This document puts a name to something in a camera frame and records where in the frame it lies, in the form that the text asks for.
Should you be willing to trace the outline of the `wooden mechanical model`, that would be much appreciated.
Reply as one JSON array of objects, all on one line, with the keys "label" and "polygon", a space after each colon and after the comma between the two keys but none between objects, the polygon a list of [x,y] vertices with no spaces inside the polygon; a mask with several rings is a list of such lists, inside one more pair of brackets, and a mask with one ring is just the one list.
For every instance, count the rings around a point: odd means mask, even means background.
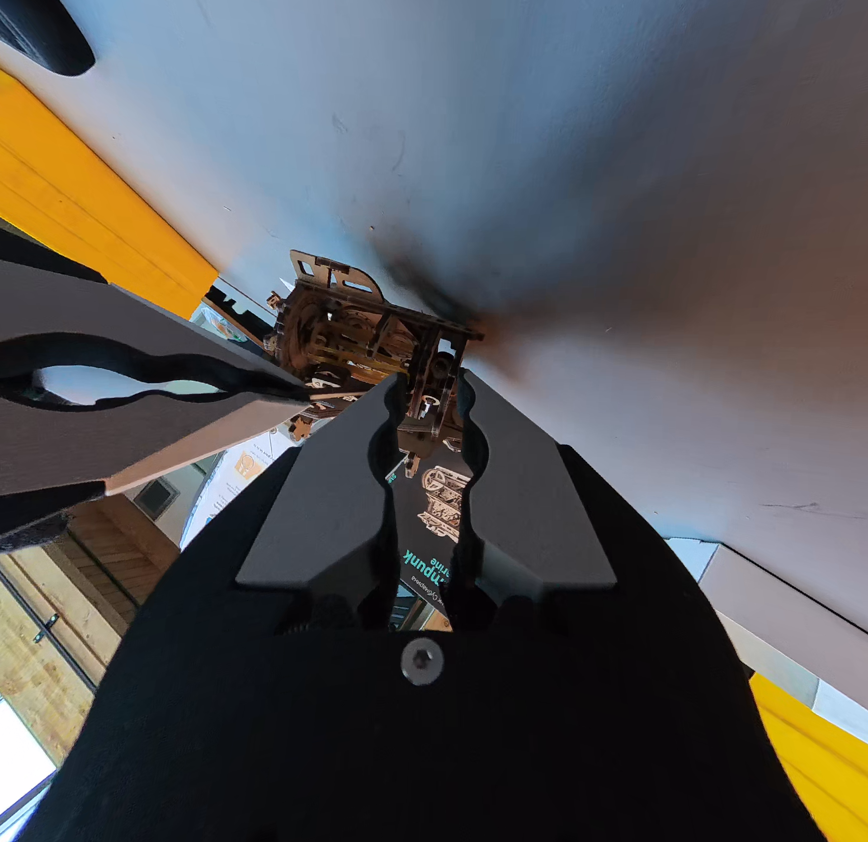
[{"label": "wooden mechanical model", "polygon": [[[403,377],[407,407],[397,441],[408,478],[438,446],[460,452],[458,375],[468,343],[482,333],[388,302],[356,267],[297,250],[290,259],[294,287],[285,298],[268,299],[278,315],[264,346],[277,365],[308,389],[361,389],[392,374]],[[308,438],[315,422],[336,417],[354,401],[310,402],[290,422],[292,438]]]}]

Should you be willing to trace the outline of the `white task instruction sheet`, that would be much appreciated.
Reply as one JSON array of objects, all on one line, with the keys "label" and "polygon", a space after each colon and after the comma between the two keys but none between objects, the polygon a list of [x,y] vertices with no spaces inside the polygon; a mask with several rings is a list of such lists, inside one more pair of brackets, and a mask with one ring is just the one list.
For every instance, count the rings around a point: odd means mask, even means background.
[{"label": "white task instruction sheet", "polygon": [[244,489],[288,449],[297,446],[287,424],[279,424],[223,451],[194,501],[181,534],[179,548],[184,550]]}]

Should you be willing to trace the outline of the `black padded wrist rest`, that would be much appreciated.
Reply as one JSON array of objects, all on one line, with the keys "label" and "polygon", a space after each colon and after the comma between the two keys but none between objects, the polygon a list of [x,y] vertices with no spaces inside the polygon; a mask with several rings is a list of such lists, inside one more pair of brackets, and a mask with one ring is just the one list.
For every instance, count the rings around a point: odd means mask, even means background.
[{"label": "black padded wrist rest", "polygon": [[95,64],[89,43],[60,0],[1,0],[1,40],[56,75],[81,76]]}]

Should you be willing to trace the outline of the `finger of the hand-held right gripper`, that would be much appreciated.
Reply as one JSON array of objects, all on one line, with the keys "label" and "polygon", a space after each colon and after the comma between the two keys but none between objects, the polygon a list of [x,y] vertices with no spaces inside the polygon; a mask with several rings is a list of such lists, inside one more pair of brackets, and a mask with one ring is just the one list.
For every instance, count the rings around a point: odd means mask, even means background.
[{"label": "finger of the hand-held right gripper", "polygon": [[2,495],[105,482],[128,489],[259,435],[301,413],[309,396],[145,392],[90,406],[2,390]]},{"label": "finger of the hand-held right gripper", "polygon": [[2,397],[24,402],[36,371],[86,366],[147,385],[114,402],[308,402],[276,365],[122,288],[2,261]]}]

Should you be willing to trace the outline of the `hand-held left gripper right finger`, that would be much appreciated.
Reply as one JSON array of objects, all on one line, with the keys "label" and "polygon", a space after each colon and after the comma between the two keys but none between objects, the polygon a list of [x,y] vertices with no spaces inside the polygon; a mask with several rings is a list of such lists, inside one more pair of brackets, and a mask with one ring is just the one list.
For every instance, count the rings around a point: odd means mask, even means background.
[{"label": "hand-held left gripper right finger", "polygon": [[460,372],[462,491],[450,564],[453,630],[485,629],[511,598],[610,590],[617,578],[556,440],[469,370]]}]

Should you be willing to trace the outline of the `white desk panel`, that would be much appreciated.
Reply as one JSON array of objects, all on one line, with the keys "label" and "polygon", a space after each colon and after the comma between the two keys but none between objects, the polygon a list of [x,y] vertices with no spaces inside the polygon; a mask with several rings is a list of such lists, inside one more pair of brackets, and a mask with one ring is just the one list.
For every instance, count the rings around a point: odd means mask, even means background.
[{"label": "white desk panel", "polygon": [[724,544],[667,544],[711,602],[743,663],[867,741],[866,632]]}]

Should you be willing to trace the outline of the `dark window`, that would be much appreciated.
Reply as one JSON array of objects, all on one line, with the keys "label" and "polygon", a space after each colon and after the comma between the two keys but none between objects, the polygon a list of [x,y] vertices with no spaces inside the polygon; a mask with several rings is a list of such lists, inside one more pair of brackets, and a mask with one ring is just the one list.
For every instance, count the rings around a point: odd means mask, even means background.
[{"label": "dark window", "polygon": [[157,522],[176,502],[179,489],[165,478],[146,483],[133,497],[133,503],[152,522]]}]

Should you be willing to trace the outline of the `black model kit box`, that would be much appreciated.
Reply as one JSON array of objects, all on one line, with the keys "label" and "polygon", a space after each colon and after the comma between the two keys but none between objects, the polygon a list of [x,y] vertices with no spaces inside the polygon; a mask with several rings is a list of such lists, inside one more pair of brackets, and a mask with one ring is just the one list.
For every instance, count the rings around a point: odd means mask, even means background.
[{"label": "black model kit box", "polygon": [[458,543],[462,492],[472,472],[459,452],[438,446],[422,459],[412,478],[400,464],[389,476],[392,488],[400,581],[446,615],[443,591]]}]

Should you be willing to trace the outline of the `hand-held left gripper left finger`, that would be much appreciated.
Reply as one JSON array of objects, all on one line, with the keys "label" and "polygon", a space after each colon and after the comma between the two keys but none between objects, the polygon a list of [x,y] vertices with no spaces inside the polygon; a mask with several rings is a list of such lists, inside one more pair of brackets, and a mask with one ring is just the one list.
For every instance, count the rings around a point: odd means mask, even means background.
[{"label": "hand-held left gripper left finger", "polygon": [[387,629],[399,574],[388,477],[399,463],[406,376],[390,375],[298,448],[241,566],[245,588],[338,597],[366,629]]}]

